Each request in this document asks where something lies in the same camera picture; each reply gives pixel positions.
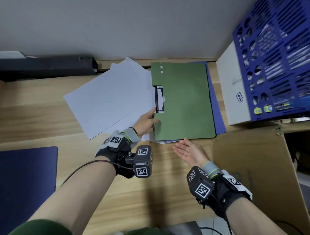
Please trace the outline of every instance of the hand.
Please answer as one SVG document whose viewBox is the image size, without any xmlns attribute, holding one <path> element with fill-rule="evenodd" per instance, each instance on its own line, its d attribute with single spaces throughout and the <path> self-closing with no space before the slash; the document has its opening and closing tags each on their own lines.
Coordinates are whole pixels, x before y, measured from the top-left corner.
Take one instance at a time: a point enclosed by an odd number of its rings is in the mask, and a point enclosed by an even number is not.
<svg viewBox="0 0 310 235">
<path fill-rule="evenodd" d="M 154 119 L 154 112 L 156 108 L 154 107 L 151 111 L 143 114 L 139 120 L 132 126 L 139 138 L 141 139 L 144 134 L 150 133 L 154 130 L 154 123 L 159 122 L 158 119 Z"/>
<path fill-rule="evenodd" d="M 186 161 L 190 167 L 203 167 L 203 165 L 210 161 L 202 147 L 192 143 L 187 138 L 176 143 L 175 146 L 173 146 L 173 150 L 179 157 Z"/>
</svg>

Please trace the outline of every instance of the wooden desk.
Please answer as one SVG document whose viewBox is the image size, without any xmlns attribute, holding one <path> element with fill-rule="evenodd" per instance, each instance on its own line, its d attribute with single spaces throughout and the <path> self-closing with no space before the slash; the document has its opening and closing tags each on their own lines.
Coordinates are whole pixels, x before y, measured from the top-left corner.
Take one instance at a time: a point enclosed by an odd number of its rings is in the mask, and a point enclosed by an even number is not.
<svg viewBox="0 0 310 235">
<path fill-rule="evenodd" d="M 227 131 L 238 129 L 227 123 L 215 62 L 209 63 L 209 70 Z M 101 133 L 88 140 L 63 99 L 65 94 L 93 78 L 95 76 L 0 83 L 0 151 L 57 146 L 59 187 L 72 171 L 94 159 L 96 150 L 108 136 Z M 212 141 L 195 142 L 212 157 Z M 84 234 L 108 234 L 214 216 L 212 210 L 203 210 L 190 194 L 186 181 L 190 168 L 174 154 L 173 144 L 150 144 L 154 156 L 152 176 L 129 180 L 117 176 Z"/>
</svg>

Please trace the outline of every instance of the white box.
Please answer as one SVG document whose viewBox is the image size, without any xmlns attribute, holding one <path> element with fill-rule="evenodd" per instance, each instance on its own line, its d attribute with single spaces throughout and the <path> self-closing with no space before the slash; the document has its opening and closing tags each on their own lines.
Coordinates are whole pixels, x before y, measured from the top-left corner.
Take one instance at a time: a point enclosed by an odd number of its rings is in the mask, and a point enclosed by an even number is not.
<svg viewBox="0 0 310 235">
<path fill-rule="evenodd" d="M 229 125 L 251 121 L 235 43 L 216 62 Z"/>
</svg>

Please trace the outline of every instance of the black cable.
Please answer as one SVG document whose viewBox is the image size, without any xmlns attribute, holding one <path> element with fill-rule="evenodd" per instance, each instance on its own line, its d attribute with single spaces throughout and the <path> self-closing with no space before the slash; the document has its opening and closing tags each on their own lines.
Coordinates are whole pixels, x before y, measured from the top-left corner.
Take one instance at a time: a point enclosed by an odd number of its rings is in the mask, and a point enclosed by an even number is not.
<svg viewBox="0 0 310 235">
<path fill-rule="evenodd" d="M 230 229 L 230 224 L 229 224 L 229 222 L 228 222 L 228 218 L 227 218 L 226 211 L 225 211 L 224 207 L 222 206 L 222 204 L 219 202 L 219 200 L 217 200 L 217 198 L 216 198 L 214 195 L 211 194 L 211 196 L 218 202 L 218 204 L 219 204 L 219 205 L 221 206 L 221 208 L 223 209 L 224 217 L 225 217 L 224 220 L 225 220 L 226 223 L 227 223 L 227 226 L 228 226 L 228 229 L 229 229 L 230 234 L 233 235 L 232 230 Z"/>
<path fill-rule="evenodd" d="M 88 164 L 91 164 L 91 163 L 94 163 L 94 162 L 108 162 L 108 163 L 111 163 L 113 165 L 116 165 L 116 166 L 119 166 L 119 167 L 122 167 L 122 168 L 125 168 L 125 169 L 128 169 L 128 170 L 133 170 L 133 168 L 130 168 L 130 167 L 125 167 L 125 166 L 121 166 L 117 163 L 114 163 L 114 162 L 110 162 L 108 160 L 94 160 L 94 161 L 91 161 L 91 162 L 88 162 L 88 163 L 85 163 L 84 165 L 80 166 L 79 168 L 77 168 L 74 172 L 72 172 L 66 179 L 65 181 L 61 184 L 63 185 L 65 182 L 67 182 L 67 180 L 75 173 L 77 172 L 79 169 L 81 169 L 82 167 L 88 165 Z"/>
<path fill-rule="evenodd" d="M 200 229 L 210 229 L 210 230 L 213 230 L 213 231 L 216 231 L 219 235 L 223 235 L 221 234 L 219 231 L 213 229 L 213 228 L 209 228 L 209 227 L 199 227 Z"/>
<path fill-rule="evenodd" d="M 283 224 L 287 224 L 288 226 L 291 226 L 292 228 L 295 228 L 301 235 L 305 235 L 302 231 L 300 231 L 295 225 L 292 225 L 292 224 L 290 224 L 290 223 L 288 223 L 288 222 L 285 222 L 285 221 L 282 221 L 282 220 L 273 220 L 273 222 L 275 223 L 275 224 L 277 224 L 277 223 L 283 223 Z"/>
</svg>

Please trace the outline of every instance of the white wall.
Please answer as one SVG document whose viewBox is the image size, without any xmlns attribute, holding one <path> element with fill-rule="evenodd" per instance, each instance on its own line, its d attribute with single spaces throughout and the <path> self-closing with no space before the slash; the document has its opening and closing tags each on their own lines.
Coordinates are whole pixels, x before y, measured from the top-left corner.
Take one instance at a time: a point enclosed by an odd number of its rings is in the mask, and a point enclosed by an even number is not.
<svg viewBox="0 0 310 235">
<path fill-rule="evenodd" d="M 0 51 L 219 57 L 255 0 L 0 0 Z"/>
</svg>

